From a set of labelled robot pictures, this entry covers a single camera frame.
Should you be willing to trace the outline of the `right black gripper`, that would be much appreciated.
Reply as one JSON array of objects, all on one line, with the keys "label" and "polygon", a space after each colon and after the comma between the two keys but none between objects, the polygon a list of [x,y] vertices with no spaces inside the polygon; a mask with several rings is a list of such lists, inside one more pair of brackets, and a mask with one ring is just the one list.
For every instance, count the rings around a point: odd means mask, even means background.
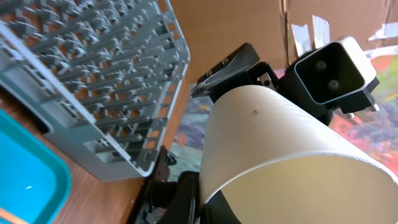
[{"label": "right black gripper", "polygon": [[258,54],[249,43],[244,43],[205,72],[190,90],[190,96],[196,98],[209,95],[212,102],[216,102],[226,92],[244,85],[274,88],[327,126],[333,117],[331,109],[311,100],[298,76],[293,74],[293,66],[288,67],[282,77],[277,77],[268,63],[259,61]]}]

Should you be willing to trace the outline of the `white cup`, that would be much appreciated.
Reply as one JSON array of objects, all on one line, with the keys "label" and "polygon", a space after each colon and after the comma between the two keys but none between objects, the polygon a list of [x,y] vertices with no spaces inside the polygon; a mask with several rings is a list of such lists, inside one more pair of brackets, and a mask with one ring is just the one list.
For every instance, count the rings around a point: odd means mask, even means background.
[{"label": "white cup", "polygon": [[397,177],[276,93],[235,88],[208,118],[200,202],[242,223],[396,223]]}]

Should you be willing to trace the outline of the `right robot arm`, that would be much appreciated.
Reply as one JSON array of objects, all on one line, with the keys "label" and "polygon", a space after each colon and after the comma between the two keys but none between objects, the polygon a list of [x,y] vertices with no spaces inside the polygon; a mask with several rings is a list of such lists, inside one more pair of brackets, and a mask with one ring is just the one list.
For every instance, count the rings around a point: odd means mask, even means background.
[{"label": "right robot arm", "polygon": [[[313,102],[303,85],[293,86],[292,67],[288,75],[278,77],[270,65],[260,62],[253,46],[245,43],[215,65],[191,91],[193,98],[209,96],[216,102],[228,91],[244,85],[260,85],[274,89],[297,106],[329,125],[333,113],[324,105]],[[199,173],[182,172],[176,182],[153,180],[147,187],[146,202],[150,208],[163,208],[159,223],[238,223],[222,192],[204,206],[199,203]]]}]

